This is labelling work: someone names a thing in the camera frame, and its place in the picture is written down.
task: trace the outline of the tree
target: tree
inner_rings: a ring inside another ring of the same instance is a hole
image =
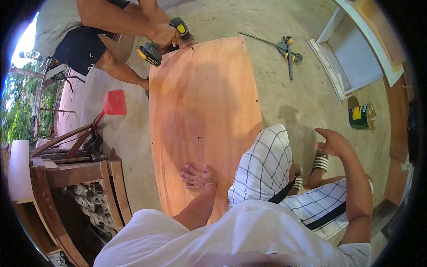
[[[43,59],[34,49],[28,53],[19,53],[20,57],[29,58],[31,62],[25,64],[22,69],[13,64],[3,84],[1,106],[10,106],[9,110],[0,108],[1,142],[12,140],[30,140],[30,145],[35,143],[34,139],[34,115],[32,102],[33,93],[40,84],[37,75],[27,76],[28,73],[40,73]]]

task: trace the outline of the red handle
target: red handle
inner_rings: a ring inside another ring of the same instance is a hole
[[[94,124],[94,127],[96,128],[96,127],[98,127],[98,123],[99,123],[99,121],[103,118],[103,116],[105,115],[105,111],[104,110],[102,110],[101,111],[101,113],[99,114],[99,116],[98,116],[98,118],[97,118],[97,120],[96,120],[96,122],[95,122],[95,124]]]

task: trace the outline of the sky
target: sky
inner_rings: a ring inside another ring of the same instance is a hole
[[[25,30],[24,34],[19,39],[19,42],[15,48],[15,51],[12,56],[11,63],[16,67],[22,68],[26,63],[31,61],[30,59],[22,59],[18,56],[19,52],[24,51],[29,52],[34,48],[34,39],[35,39],[35,23],[37,21],[38,13],[35,15],[34,20]]]

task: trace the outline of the white t-shirt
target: white t-shirt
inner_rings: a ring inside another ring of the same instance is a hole
[[[290,211],[266,201],[245,201],[208,226],[189,231],[170,216],[151,209],[136,212],[95,259],[94,267],[210,266],[215,254],[306,255],[313,266],[368,266],[369,243],[337,248],[305,227]]]
[[[46,0],[38,13],[34,48],[44,58],[53,56],[67,33],[81,25],[76,0]]]

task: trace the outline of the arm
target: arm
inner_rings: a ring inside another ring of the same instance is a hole
[[[326,143],[317,143],[316,148],[331,156],[338,156],[344,165],[347,178],[347,200],[345,215],[347,230],[340,244],[371,241],[372,194],[368,177],[349,142],[339,133],[329,129],[316,128]]]
[[[214,208],[217,181],[208,165],[203,166],[204,172],[188,165],[185,168],[186,172],[181,173],[182,180],[187,183],[188,189],[198,190],[200,195],[173,218],[192,231],[208,223]]]
[[[157,5],[157,0],[138,0],[138,3],[142,7],[142,14],[148,18],[149,21],[155,24],[169,24],[170,19]]]
[[[167,46],[171,43],[176,46],[177,43],[182,43],[178,31],[166,23],[156,24],[144,16],[132,16],[107,0],[76,1],[84,26],[120,34],[143,36],[160,46]]]

